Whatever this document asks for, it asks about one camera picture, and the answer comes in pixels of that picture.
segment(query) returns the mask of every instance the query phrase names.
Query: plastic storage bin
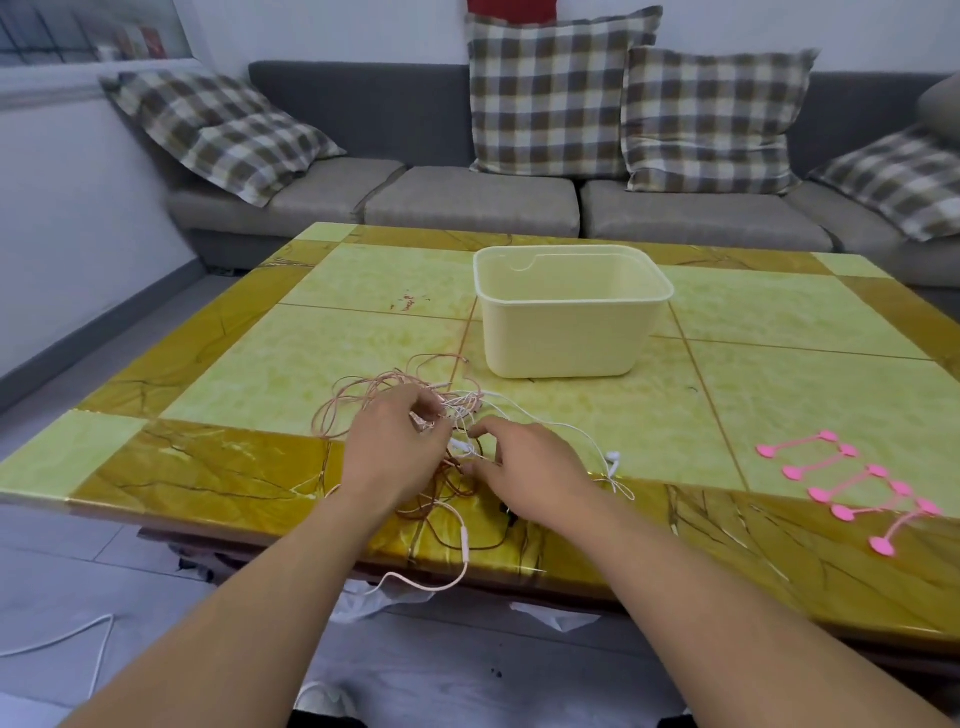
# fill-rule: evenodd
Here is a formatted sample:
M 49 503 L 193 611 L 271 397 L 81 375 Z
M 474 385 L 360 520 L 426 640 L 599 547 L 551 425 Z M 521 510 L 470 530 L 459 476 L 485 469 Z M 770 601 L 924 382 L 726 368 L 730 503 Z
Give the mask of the plastic storage bin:
M 626 374 L 673 296 L 623 245 L 487 248 L 473 279 L 487 365 L 507 378 Z

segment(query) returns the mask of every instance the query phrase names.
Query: yellow marble tabletop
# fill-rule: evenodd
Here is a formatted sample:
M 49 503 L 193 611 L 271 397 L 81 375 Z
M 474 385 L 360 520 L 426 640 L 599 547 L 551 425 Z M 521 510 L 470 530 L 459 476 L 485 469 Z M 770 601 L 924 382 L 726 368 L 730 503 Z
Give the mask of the yellow marble tabletop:
M 439 360 L 425 378 L 456 387 L 468 373 L 619 451 L 636 494 L 625 508 L 838 634 L 960 653 L 960 327 L 861 257 L 639 244 L 677 294 L 629 374 L 499 379 L 484 363 L 472 254 L 577 242 L 315 225 L 0 464 L 0 499 L 265 545 L 338 482 L 342 445 L 310 434 L 337 379 L 460 352 L 469 372 Z M 755 452 L 825 428 L 861 457 L 797 483 L 784 464 L 835 446 L 776 460 Z M 599 471 L 577 437 L 568 439 Z M 864 463 L 944 510 L 903 528 L 896 558 L 868 546 L 896 514 L 840 522 L 805 495 Z M 841 500 L 888 496 L 875 480 Z M 468 524 L 472 582 L 612 599 L 559 536 L 508 528 L 488 492 L 451 502 Z M 459 543 L 452 515 L 430 518 Z M 364 563 L 439 576 L 461 566 L 459 551 L 396 517 Z

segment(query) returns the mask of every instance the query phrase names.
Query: window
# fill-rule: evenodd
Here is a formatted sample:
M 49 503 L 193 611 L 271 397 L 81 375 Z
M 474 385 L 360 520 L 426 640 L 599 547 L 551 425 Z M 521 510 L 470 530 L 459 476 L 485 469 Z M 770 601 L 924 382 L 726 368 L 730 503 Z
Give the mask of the window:
M 0 0 L 0 68 L 190 58 L 174 0 Z

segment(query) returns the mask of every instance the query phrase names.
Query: checkered throw pillow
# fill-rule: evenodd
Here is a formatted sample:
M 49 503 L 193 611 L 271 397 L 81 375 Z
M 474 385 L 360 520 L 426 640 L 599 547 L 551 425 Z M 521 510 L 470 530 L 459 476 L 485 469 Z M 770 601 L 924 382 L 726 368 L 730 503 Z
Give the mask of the checkered throw pillow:
M 264 207 L 316 159 L 346 152 L 227 76 L 127 73 L 105 84 L 114 103 L 191 172 Z
M 510 25 L 467 16 L 476 172 L 616 178 L 627 49 L 652 45 L 663 8 Z
M 960 233 L 960 148 L 921 126 L 834 159 L 810 178 L 922 242 Z
M 800 114 L 818 54 L 632 48 L 621 110 L 627 189 L 788 192 L 800 181 L 784 134 Z

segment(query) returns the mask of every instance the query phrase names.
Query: forearm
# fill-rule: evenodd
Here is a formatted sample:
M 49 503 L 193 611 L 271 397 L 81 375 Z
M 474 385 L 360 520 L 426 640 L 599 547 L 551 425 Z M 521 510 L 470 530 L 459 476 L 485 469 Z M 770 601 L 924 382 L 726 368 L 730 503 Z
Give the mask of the forearm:
M 622 499 L 558 530 L 604 574 L 704 728 L 949 726 L 916 694 Z
M 285 725 L 382 510 L 348 492 L 318 504 L 64 725 Z

